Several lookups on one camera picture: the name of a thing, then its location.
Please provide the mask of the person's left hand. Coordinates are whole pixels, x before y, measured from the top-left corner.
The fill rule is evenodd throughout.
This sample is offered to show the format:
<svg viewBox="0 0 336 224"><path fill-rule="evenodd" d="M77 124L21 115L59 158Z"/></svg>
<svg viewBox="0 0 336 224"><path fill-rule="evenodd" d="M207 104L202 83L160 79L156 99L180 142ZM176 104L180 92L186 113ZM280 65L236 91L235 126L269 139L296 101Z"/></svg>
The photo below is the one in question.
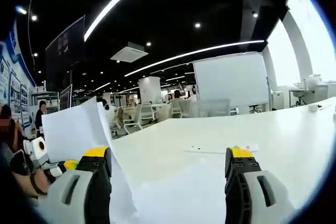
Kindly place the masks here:
<svg viewBox="0 0 336 224"><path fill-rule="evenodd" d="M56 181L56 177L52 174L50 169L43 170L43 173L44 173L43 191L46 193L50 185Z"/></svg>

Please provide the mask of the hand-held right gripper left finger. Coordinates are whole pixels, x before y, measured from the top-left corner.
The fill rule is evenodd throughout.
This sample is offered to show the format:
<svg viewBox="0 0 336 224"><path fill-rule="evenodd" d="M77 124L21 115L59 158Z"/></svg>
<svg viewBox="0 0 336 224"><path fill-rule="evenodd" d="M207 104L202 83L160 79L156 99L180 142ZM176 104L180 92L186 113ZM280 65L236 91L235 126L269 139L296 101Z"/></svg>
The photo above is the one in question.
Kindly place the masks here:
<svg viewBox="0 0 336 224"><path fill-rule="evenodd" d="M110 178L110 148L91 148L39 198L39 211L48 223L109 223Z"/></svg>

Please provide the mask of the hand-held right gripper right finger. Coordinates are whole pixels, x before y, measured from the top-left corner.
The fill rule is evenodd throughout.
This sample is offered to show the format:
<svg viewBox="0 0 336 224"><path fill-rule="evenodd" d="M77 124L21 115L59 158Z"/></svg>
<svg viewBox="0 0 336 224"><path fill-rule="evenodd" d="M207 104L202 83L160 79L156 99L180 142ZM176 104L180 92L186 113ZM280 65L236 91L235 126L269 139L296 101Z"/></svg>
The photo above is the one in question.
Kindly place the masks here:
<svg viewBox="0 0 336 224"><path fill-rule="evenodd" d="M252 152L226 149L226 223L286 223L294 213L285 185Z"/></svg>

